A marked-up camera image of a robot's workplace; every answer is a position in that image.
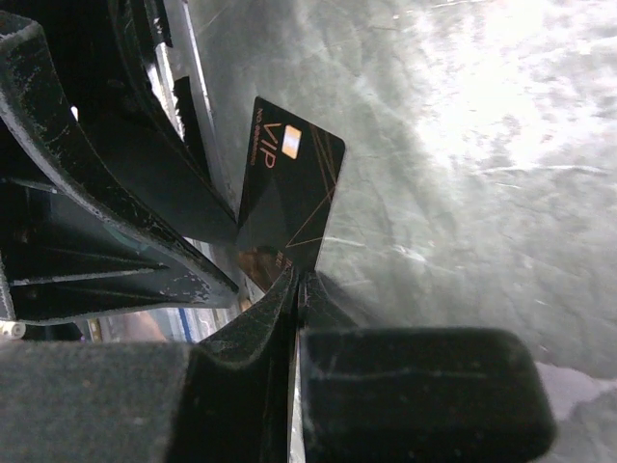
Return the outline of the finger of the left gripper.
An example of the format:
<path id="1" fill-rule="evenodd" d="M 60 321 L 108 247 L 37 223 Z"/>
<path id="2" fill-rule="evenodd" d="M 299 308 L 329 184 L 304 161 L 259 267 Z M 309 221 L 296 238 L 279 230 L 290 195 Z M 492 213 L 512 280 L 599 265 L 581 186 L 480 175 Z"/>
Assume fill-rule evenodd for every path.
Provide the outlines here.
<path id="1" fill-rule="evenodd" d="M 216 309 L 237 290 L 105 166 L 53 63 L 47 12 L 2 13 L 2 318 Z"/>
<path id="2" fill-rule="evenodd" d="M 175 80 L 161 1 L 50 1 L 51 56 L 105 166 L 180 235 L 228 246 L 232 212 L 210 179 L 188 78 Z"/>

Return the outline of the black VIP card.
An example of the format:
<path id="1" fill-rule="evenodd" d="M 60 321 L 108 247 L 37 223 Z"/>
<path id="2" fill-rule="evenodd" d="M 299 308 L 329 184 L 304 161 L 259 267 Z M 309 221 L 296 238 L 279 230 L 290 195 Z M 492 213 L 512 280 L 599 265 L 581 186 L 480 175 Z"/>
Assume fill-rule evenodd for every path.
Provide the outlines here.
<path id="1" fill-rule="evenodd" d="M 255 98 L 237 246 L 240 268 L 261 290 L 288 266 L 315 267 L 345 152 L 338 136 Z"/>

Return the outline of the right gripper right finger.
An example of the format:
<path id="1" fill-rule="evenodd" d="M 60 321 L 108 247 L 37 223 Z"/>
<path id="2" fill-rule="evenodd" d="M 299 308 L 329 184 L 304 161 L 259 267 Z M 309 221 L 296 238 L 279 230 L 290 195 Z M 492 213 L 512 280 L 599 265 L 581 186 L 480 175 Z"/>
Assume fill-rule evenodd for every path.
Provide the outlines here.
<path id="1" fill-rule="evenodd" d="M 524 343 L 481 327 L 361 327 L 306 274 L 300 393 L 309 462 L 530 462 L 557 434 Z"/>

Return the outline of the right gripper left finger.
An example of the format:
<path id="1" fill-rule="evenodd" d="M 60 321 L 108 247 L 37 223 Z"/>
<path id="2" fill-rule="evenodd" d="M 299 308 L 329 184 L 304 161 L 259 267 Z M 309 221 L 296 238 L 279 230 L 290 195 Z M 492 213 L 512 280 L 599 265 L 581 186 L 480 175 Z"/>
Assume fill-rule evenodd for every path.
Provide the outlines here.
<path id="1" fill-rule="evenodd" d="M 297 273 L 207 339 L 8 342 L 5 462 L 285 462 Z"/>

